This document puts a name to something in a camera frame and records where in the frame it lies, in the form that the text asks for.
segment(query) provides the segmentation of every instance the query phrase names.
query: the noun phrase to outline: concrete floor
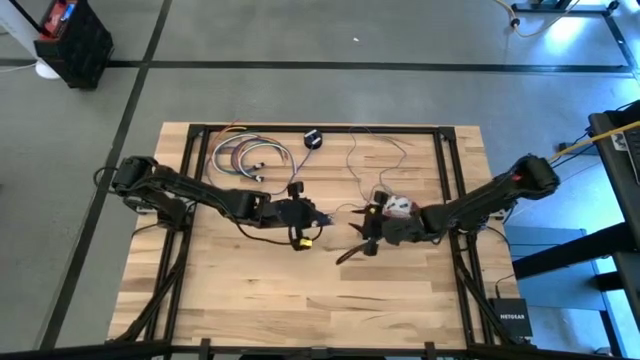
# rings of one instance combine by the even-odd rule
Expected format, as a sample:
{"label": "concrete floor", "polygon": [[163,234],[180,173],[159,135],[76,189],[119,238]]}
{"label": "concrete floor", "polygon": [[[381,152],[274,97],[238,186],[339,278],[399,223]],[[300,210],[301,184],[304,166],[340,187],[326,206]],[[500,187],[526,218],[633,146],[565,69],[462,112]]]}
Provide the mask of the concrete floor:
{"label": "concrete floor", "polygon": [[[20,3],[35,16],[44,11],[41,0]],[[114,59],[142,60],[162,3],[90,1],[113,33]],[[601,16],[566,18],[539,37],[521,39],[508,34],[506,14],[491,0],[469,4],[174,0],[154,59],[626,64]],[[640,58],[638,16],[635,0],[628,0],[614,18]],[[522,27],[528,32],[552,19],[523,16]],[[0,58],[28,53],[0,36]],[[39,342],[93,195],[91,174],[104,164],[137,73],[108,69],[91,92],[41,80],[32,70],[0,73],[0,150],[8,155],[0,158],[0,352]],[[152,154],[164,121],[479,125],[497,174],[524,153],[551,154],[554,144],[583,133],[590,113],[638,95],[633,76],[614,73],[151,69],[122,154]],[[620,221],[597,161],[563,165],[559,174],[571,179],[554,197],[522,202],[511,223],[592,232]],[[594,203],[610,209],[609,216],[592,214]],[[59,346],[104,341],[135,219],[120,201],[107,199]],[[536,344],[581,352],[606,345],[599,330],[583,336],[563,325],[567,317],[576,323],[592,316],[574,315],[533,309]]]}

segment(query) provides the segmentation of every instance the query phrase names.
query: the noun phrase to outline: table leg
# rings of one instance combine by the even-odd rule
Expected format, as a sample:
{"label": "table leg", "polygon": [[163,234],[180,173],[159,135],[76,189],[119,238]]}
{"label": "table leg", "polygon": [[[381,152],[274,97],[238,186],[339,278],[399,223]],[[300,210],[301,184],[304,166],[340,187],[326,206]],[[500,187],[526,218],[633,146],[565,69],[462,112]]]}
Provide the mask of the table leg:
{"label": "table leg", "polygon": [[613,356],[622,356],[620,351],[620,343],[618,342],[618,335],[614,328],[613,321],[606,310],[600,311],[600,318],[602,318],[602,324],[604,325],[604,331],[607,333],[607,339],[609,340],[609,347],[611,347],[611,354]]}
{"label": "table leg", "polygon": [[617,251],[633,251],[634,248],[631,229],[627,223],[622,222],[566,244],[518,259],[513,262],[513,270],[516,279],[524,279],[611,255]]}

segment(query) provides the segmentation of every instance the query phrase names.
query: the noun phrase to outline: wooden table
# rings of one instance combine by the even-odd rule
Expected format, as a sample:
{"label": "wooden table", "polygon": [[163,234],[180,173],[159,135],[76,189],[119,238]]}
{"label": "wooden table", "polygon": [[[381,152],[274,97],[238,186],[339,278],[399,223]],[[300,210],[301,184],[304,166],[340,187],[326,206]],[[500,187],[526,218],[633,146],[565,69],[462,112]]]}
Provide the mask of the wooden table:
{"label": "wooden table", "polygon": [[[180,168],[188,126],[164,124],[155,153],[161,164]],[[467,191],[471,191],[491,178],[480,129],[456,127],[456,134]],[[298,161],[306,155],[302,134],[268,136],[281,141]],[[368,192],[377,183],[378,173],[395,165],[401,153],[370,135],[354,136],[358,147],[350,162]],[[385,173],[385,183],[421,206],[442,203],[433,140],[415,134],[390,136],[407,157],[399,169]],[[345,166],[352,145],[349,134],[325,134],[324,146],[311,155],[297,176],[305,183],[304,195],[323,212],[333,212],[348,202],[364,203]],[[453,195],[451,159],[447,143],[444,146]],[[190,174],[196,150],[192,155]],[[228,156],[221,161],[228,165]],[[253,152],[246,163],[259,161],[268,165],[262,170],[267,179],[264,184],[214,170],[211,175],[222,188],[282,189],[291,174],[290,165],[283,165],[271,149]],[[296,253],[289,247],[246,239],[216,210],[198,206],[173,343],[197,345],[201,338],[211,338],[218,346],[409,349],[431,341],[438,349],[465,349],[449,239],[439,246],[384,243],[376,257],[357,255],[336,266],[336,258],[362,242],[347,225],[349,221],[360,223],[362,216],[349,210],[343,207],[335,215],[335,226],[325,228],[311,250]],[[154,215],[141,216],[137,227],[155,221]],[[500,223],[491,225],[503,231]],[[286,241],[285,229],[247,231]],[[133,238],[110,338],[121,334],[151,297],[164,234],[165,230],[155,228]],[[492,296],[495,282],[513,273],[508,247],[499,235],[484,231],[479,234],[478,252],[487,295]],[[513,278],[502,281],[500,291],[505,297],[518,296]],[[470,299],[474,332],[480,341],[479,313]],[[164,313],[161,311],[158,326],[164,327]]]}

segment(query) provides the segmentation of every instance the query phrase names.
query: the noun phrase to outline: yellow tag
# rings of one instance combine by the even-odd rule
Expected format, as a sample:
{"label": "yellow tag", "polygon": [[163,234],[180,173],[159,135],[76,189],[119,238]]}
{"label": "yellow tag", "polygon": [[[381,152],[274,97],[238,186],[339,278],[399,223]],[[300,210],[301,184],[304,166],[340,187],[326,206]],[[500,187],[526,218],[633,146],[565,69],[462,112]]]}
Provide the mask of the yellow tag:
{"label": "yellow tag", "polygon": [[313,246],[313,241],[311,241],[311,239],[309,239],[309,238],[302,238],[302,239],[300,239],[300,245],[301,246],[306,246],[306,247],[311,247],[311,246]]}

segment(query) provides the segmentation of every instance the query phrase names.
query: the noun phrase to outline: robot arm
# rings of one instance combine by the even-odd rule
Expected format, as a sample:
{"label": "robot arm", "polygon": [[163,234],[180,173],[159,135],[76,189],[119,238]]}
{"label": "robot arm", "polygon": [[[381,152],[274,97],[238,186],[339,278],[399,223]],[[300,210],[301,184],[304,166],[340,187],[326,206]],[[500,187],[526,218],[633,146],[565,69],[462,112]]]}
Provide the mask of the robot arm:
{"label": "robot arm", "polygon": [[291,199],[271,201],[268,193],[224,190],[180,175],[170,167],[159,165],[151,157],[123,159],[111,187],[127,206],[133,210],[139,206],[151,207],[157,210],[161,225],[177,231],[184,229],[189,214],[189,207],[183,199],[213,207],[238,225],[259,229],[295,229],[296,236],[292,238],[290,232],[290,240],[296,250],[308,248],[302,241],[303,229],[331,224],[329,216],[317,211],[309,199],[299,196],[303,191],[302,183],[289,185]]}
{"label": "robot arm", "polygon": [[491,213],[512,208],[520,198],[542,199],[553,194],[559,185],[560,178],[546,159],[527,155],[507,172],[469,194],[447,204],[418,208],[406,218],[385,215],[389,195],[376,192],[374,203],[354,211],[365,214],[364,224],[351,226],[367,240],[361,250],[373,256],[377,253],[377,241],[382,238],[393,245],[400,245],[402,241],[438,243],[450,229],[478,231]]}

